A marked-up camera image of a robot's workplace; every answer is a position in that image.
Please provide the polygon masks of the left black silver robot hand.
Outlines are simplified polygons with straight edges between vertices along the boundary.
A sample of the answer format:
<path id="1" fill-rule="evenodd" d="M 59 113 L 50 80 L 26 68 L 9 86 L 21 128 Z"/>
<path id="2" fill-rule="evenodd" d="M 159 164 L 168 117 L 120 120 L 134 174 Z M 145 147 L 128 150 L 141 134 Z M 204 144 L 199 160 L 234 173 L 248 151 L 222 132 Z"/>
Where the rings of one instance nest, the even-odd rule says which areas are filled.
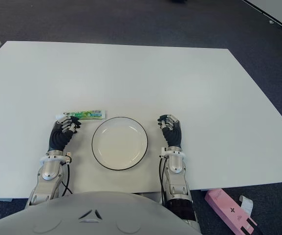
<path id="1" fill-rule="evenodd" d="M 75 116 L 66 116 L 55 121 L 49 137 L 48 150 L 63 151 L 80 126 L 79 118 Z"/>

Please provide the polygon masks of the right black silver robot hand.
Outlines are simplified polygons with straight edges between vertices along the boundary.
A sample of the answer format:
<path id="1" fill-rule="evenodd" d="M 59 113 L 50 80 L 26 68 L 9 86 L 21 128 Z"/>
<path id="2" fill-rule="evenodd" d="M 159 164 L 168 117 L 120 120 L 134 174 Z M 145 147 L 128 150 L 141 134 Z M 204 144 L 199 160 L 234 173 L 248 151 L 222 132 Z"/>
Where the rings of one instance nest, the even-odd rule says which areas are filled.
<path id="1" fill-rule="evenodd" d="M 171 114 L 162 115 L 157 121 L 168 147 L 181 148 L 182 132 L 180 121 Z"/>

